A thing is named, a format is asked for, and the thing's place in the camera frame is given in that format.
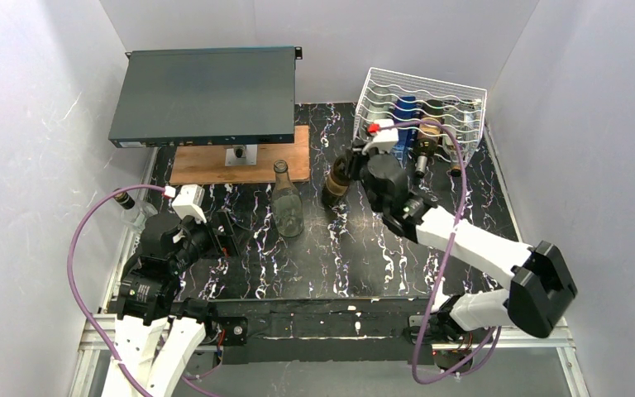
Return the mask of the clear glass bottle tall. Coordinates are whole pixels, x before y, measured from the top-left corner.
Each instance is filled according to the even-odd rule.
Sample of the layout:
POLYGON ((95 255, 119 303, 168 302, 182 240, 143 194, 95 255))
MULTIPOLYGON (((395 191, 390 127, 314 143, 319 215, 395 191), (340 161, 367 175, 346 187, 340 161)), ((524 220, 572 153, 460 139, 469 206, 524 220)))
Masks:
POLYGON ((303 231, 303 203, 299 191, 289 176, 289 165, 277 160, 274 165, 275 186, 271 195, 271 210, 275 226, 282 237, 297 237, 303 231))

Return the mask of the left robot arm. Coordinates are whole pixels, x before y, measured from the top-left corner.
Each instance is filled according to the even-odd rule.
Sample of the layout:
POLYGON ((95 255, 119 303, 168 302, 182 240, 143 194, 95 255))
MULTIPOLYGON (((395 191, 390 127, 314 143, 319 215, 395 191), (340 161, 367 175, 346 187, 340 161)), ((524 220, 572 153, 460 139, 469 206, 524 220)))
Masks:
POLYGON ((225 336, 214 304, 179 302, 181 277, 201 259, 238 255, 227 210, 199 221, 160 213, 146 220, 126 263, 116 304, 115 336, 104 396, 170 396, 205 338, 225 336))

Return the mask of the clear glass bottle gold label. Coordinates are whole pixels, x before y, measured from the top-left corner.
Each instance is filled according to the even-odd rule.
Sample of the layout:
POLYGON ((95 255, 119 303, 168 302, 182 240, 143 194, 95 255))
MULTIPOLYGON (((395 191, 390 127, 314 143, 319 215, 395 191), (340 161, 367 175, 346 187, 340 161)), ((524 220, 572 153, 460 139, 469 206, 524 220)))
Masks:
POLYGON ((381 95, 368 95, 363 103, 364 114, 363 122, 368 127, 375 120, 379 120, 388 116, 389 104, 387 98, 381 95))

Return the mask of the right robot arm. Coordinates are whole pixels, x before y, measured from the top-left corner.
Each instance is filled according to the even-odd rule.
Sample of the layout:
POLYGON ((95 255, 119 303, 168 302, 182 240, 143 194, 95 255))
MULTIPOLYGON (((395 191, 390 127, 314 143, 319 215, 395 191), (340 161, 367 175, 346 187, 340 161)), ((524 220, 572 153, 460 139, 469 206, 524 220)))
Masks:
POLYGON ((427 325, 433 336, 453 339, 478 328, 515 326, 532 337, 547 338, 577 296, 566 261, 550 242, 529 246, 455 220, 412 191, 405 169, 389 154, 354 151, 347 170, 393 234, 447 251, 499 283, 497 290, 454 295, 441 304, 427 325))

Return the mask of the dark green bottle silver neck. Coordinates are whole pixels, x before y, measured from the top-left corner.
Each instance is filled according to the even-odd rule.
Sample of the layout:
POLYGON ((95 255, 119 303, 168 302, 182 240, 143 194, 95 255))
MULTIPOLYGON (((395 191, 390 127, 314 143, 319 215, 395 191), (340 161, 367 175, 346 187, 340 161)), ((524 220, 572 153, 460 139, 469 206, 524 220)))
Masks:
POLYGON ((442 121, 443 102, 437 99, 427 100, 421 107, 420 119, 434 121, 437 124, 421 123, 418 126, 418 135, 415 142, 414 153, 416 164, 414 176, 422 179, 427 173, 428 163, 434 157, 442 134, 438 124, 442 121))

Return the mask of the dark wine bottle white label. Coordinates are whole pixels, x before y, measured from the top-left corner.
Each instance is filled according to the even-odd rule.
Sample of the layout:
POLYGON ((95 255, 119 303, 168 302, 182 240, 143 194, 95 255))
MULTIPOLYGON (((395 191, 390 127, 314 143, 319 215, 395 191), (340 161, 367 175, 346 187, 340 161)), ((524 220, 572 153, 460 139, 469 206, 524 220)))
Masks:
POLYGON ((339 205, 351 185, 351 179, 347 174, 346 155, 340 155, 332 164, 322 187, 322 204, 325 207, 339 205))

